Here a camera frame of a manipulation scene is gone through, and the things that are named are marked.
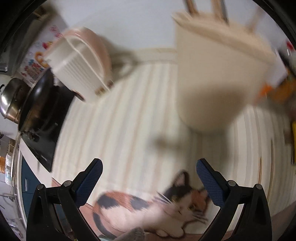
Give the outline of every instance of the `cat whiskers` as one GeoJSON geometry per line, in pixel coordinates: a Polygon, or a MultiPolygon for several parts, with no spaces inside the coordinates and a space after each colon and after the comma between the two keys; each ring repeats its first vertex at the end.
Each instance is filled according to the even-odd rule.
{"type": "Polygon", "coordinates": [[[194,212],[193,216],[202,223],[206,223],[208,221],[208,219],[205,218],[204,214],[200,211],[194,212]]]}
{"type": "Polygon", "coordinates": [[[156,201],[161,201],[161,202],[164,202],[164,203],[173,203],[172,201],[170,201],[165,195],[157,192],[157,194],[159,195],[159,197],[155,197],[155,200],[156,201]]]}

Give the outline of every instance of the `calico cat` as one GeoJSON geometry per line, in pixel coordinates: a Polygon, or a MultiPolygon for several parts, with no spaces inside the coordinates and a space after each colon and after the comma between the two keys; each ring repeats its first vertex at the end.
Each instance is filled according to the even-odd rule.
{"type": "Polygon", "coordinates": [[[181,171],[171,187],[152,201],[111,191],[102,194],[94,206],[94,221],[103,235],[116,238],[140,227],[161,237],[182,237],[189,222],[206,223],[209,197],[206,190],[189,185],[189,174],[181,171]]]}

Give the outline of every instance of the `black stove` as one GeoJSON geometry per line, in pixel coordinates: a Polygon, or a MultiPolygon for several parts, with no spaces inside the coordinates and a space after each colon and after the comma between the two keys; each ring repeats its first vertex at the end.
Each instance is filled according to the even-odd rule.
{"type": "Polygon", "coordinates": [[[53,86],[41,111],[38,128],[22,134],[30,151],[49,172],[52,171],[57,140],[74,95],[65,86],[53,86]]]}

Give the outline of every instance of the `kitchen counter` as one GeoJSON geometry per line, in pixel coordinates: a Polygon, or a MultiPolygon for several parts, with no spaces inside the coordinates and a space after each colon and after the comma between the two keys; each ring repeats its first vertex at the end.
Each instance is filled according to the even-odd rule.
{"type": "MultiPolygon", "coordinates": [[[[59,183],[72,180],[94,158],[103,161],[88,204],[110,190],[151,200],[181,169],[188,171],[191,186],[200,188],[195,163],[202,157],[227,180],[251,187],[261,183],[271,216],[296,200],[292,146],[285,145],[283,134],[289,119],[281,110],[247,106],[225,133],[198,134],[178,117],[173,61],[127,64],[113,72],[122,77],[115,78],[115,87],[97,103],[72,102],[54,157],[52,177],[59,183]]],[[[209,221],[217,211],[209,205],[209,221]]],[[[188,225],[186,230],[202,233],[206,227],[188,225]]]]}
{"type": "Polygon", "coordinates": [[[13,192],[17,201],[17,209],[20,216],[20,219],[23,222],[23,225],[27,226],[27,217],[25,214],[24,200],[22,196],[22,157],[25,158],[28,166],[31,168],[32,172],[35,174],[37,179],[43,183],[46,187],[52,186],[52,176],[36,159],[36,157],[31,153],[29,148],[26,146],[25,142],[21,139],[19,148],[16,153],[16,159],[14,161],[14,168],[16,171],[13,174],[13,192]]]}

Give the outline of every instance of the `blue cabinet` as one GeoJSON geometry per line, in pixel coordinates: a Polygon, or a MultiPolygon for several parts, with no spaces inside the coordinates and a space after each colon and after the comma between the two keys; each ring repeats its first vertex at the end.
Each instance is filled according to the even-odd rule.
{"type": "Polygon", "coordinates": [[[24,157],[22,158],[21,179],[22,179],[22,200],[24,203],[25,213],[28,218],[33,194],[35,192],[37,185],[39,185],[40,182],[37,179],[37,177],[34,175],[32,170],[30,169],[24,157]]]}

